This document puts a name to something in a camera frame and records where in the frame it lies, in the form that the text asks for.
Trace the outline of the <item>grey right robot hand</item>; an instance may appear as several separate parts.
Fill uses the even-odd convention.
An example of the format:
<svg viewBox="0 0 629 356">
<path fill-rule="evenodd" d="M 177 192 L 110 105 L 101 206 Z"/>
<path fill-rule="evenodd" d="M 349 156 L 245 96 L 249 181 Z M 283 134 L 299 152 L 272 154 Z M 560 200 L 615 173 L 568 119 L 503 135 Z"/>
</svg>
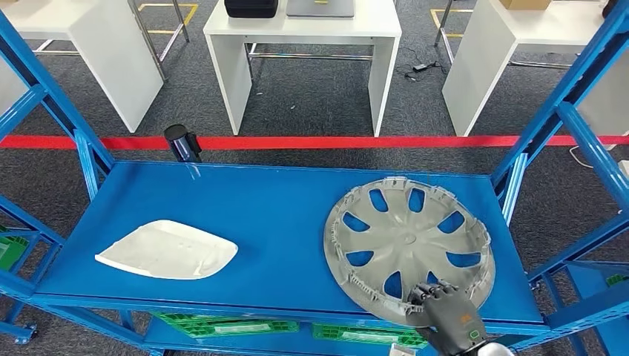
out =
<svg viewBox="0 0 629 356">
<path fill-rule="evenodd" d="M 440 355 L 477 355 L 488 344 L 478 308 L 465 290 L 445 280 L 419 283 L 409 293 L 408 301 L 420 306 L 427 317 L 425 326 L 416 328 L 416 332 Z"/>
</svg>

